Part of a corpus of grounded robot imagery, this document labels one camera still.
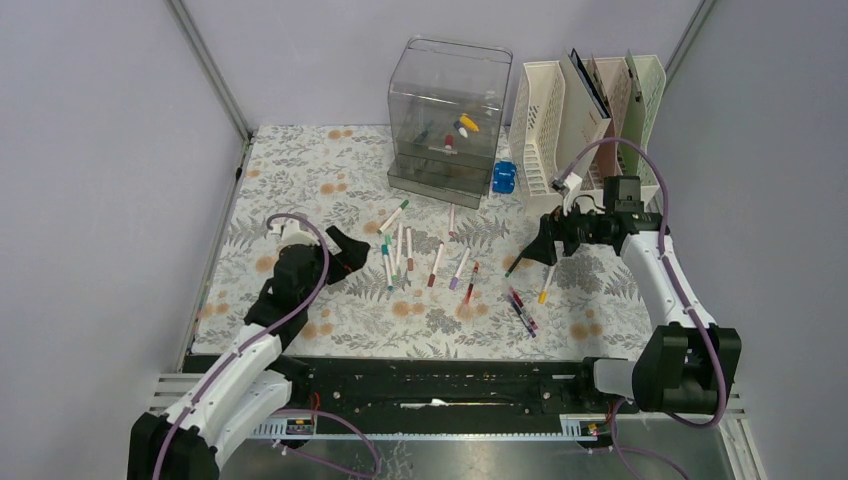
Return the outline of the pink gel pen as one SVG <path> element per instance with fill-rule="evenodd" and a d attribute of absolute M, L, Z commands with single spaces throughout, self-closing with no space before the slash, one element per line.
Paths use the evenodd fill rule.
<path fill-rule="evenodd" d="M 521 314 L 523 315 L 524 319 L 527 321 L 527 324 L 530 326 L 530 328 L 534 331 L 538 330 L 539 327 L 536 325 L 535 321 L 533 320 L 532 316 L 530 315 L 529 311 L 527 310 L 526 306 L 524 305 L 523 300 L 520 298 L 517 291 L 511 286 L 508 287 L 508 291 L 509 291 L 510 298 L 518 306 L 519 310 L 521 311 Z"/>

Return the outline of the dark purple gel pen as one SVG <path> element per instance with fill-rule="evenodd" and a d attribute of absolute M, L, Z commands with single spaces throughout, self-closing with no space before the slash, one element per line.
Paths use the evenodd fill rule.
<path fill-rule="evenodd" d="M 516 302 L 516 301 L 515 301 L 515 300 L 514 300 L 511 296 L 507 295 L 507 296 L 506 296 L 506 299 L 507 299 L 507 301 L 509 302 L 509 304 L 510 304 L 510 306 L 512 307 L 512 309 L 513 309 L 513 310 L 515 311 L 515 313 L 517 314 L 517 316 L 519 317 L 519 320 L 521 321 L 521 323 L 522 323 L 523 327 L 524 327 L 524 328 L 525 328 L 525 330 L 528 332 L 528 334 L 530 335 L 530 337 L 531 337 L 531 338 L 535 338 L 535 337 L 536 337 L 535 330 L 534 330 L 534 328 L 532 327 L 532 325 L 531 325 L 531 323 L 529 322 L 529 320 L 527 319 L 527 317 L 525 316 L 525 314 L 524 314 L 523 310 L 521 309 L 521 307 L 518 305 L 518 303 L 517 303 L 517 302 Z"/>

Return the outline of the red gel pen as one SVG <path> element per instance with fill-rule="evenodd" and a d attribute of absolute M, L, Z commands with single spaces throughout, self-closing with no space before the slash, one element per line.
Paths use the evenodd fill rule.
<path fill-rule="evenodd" d="M 479 262 L 475 261 L 473 269 L 472 269 L 472 274 L 471 274 L 471 277 L 470 277 L 469 282 L 468 282 L 467 290 L 466 290 L 466 293 L 465 293 L 465 296 L 464 296 L 464 299 L 463 299 L 463 305 L 469 305 L 470 304 L 470 300 L 471 300 L 471 297 L 472 297 L 472 294 L 473 294 L 473 289 L 474 289 L 475 283 L 477 281 L 478 273 L 479 273 L 479 268 L 480 268 L 479 265 L 480 265 Z"/>

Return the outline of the purple cap white marker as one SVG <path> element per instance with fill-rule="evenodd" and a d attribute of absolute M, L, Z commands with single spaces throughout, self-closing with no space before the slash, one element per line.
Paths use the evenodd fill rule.
<path fill-rule="evenodd" d="M 451 281 L 450 281 L 450 284 L 449 284 L 449 289 L 450 289 L 450 290 L 456 290 L 456 289 L 457 289 L 457 287 L 458 287 L 458 285 L 459 285 L 459 282 L 460 282 L 460 277 L 461 277 L 461 275 L 462 275 L 462 273 L 463 273 L 463 271 L 464 271 L 464 268 L 465 268 L 465 266 L 466 266 L 466 264 L 467 264 L 467 261 L 468 261 L 468 259 L 469 259 L 470 252 L 471 252 L 471 248 L 470 248 L 470 247 L 466 247 L 466 248 L 464 249 L 463 254 L 462 254 L 462 256 L 460 257 L 460 261 L 459 261 L 459 263 L 458 263 L 458 265 L 457 265 L 457 268 L 456 268 L 456 270 L 455 270 L 455 272 L 454 272 L 454 275 L 453 275 L 453 276 L 452 276 L 452 278 L 451 278 Z"/>

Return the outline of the pink cap white marker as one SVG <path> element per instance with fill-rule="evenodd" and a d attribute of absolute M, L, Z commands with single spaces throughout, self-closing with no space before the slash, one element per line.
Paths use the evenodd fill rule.
<path fill-rule="evenodd" d="M 448 221 L 448 235 L 450 238 L 455 238 L 456 231 L 456 208 L 455 204 L 450 205 L 449 209 L 449 221 Z"/>

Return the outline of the beige notebook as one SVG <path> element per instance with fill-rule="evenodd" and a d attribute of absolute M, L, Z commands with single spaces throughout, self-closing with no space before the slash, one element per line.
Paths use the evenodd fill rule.
<path fill-rule="evenodd" d="M 556 165 L 564 171 L 590 143 L 604 137 L 610 115 L 587 67 L 575 49 L 559 61 L 565 81 Z"/>

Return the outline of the blue cap small bottle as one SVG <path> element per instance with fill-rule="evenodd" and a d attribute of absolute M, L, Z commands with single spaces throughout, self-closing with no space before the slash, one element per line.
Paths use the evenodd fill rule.
<path fill-rule="evenodd" d="M 465 127 L 464 127 L 464 126 L 463 126 L 463 125 L 462 125 L 459 121 L 455 122 L 455 123 L 453 124 L 453 127 L 454 127 L 454 129 L 458 132 L 458 134 L 459 134 L 461 137 L 463 137 L 463 138 L 467 138 L 467 137 L 468 137 L 468 131 L 467 131 L 467 129 L 466 129 L 466 128 L 465 128 Z"/>

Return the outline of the yellow small bottle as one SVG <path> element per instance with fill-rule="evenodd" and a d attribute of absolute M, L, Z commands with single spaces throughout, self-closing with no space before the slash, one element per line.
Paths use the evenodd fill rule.
<path fill-rule="evenodd" d="M 480 131 L 479 126 L 466 114 L 463 114 L 463 115 L 460 116 L 459 123 L 466 130 L 473 131 L 473 132 L 479 132 Z"/>

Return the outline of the clear acrylic drawer organizer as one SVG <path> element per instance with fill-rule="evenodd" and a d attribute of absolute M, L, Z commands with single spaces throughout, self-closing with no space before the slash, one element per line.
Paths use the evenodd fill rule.
<path fill-rule="evenodd" d="M 479 208 L 492 184 L 512 62 L 499 46 L 423 35 L 407 41 L 387 95 L 391 187 Z M 467 138 L 453 127 L 463 114 L 480 128 Z M 446 135 L 453 150 L 444 148 Z"/>

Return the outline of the pink clipboard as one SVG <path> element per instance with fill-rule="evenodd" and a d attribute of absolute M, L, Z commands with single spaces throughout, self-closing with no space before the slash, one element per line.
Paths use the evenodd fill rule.
<path fill-rule="evenodd" d="M 631 93 L 626 62 L 623 57 L 592 57 L 587 66 L 595 86 L 603 93 L 604 104 L 610 115 L 610 123 L 604 137 L 618 137 L 622 132 Z M 615 144 L 607 143 L 597 148 L 590 167 L 594 188 L 601 189 L 606 177 L 621 173 L 618 157 L 618 146 Z"/>

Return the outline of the green clipboard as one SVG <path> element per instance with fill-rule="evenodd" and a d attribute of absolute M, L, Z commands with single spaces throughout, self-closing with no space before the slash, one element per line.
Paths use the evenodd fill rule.
<path fill-rule="evenodd" d="M 656 55 L 633 55 L 628 51 L 625 62 L 631 89 L 622 135 L 647 151 L 665 90 L 666 73 Z M 618 153 L 625 174 L 639 176 L 643 187 L 659 187 L 650 166 L 637 152 L 621 144 Z"/>

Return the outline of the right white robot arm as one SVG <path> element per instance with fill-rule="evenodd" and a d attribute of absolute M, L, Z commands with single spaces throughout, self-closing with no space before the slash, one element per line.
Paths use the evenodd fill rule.
<path fill-rule="evenodd" d="M 663 216 L 644 209 L 638 177 L 606 178 L 600 211 L 557 207 L 542 215 L 519 256 L 554 266 L 584 245 L 613 249 L 635 279 L 654 331 L 635 361 L 586 359 L 586 377 L 573 386 L 577 405 L 597 412 L 617 397 L 644 412 L 680 420 L 707 415 L 716 423 L 730 397 L 741 339 L 735 329 L 717 326 L 697 299 Z"/>

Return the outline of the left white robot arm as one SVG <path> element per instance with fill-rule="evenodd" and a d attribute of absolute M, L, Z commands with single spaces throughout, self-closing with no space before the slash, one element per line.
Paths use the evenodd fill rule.
<path fill-rule="evenodd" d="M 308 319 L 320 291 L 360 270 L 370 247 L 335 226 L 324 232 L 293 215 L 273 216 L 282 247 L 271 276 L 230 347 L 163 413 L 142 414 L 130 432 L 130 479 L 216 479 L 238 447 L 278 410 L 309 401 L 308 368 L 272 369 Z"/>

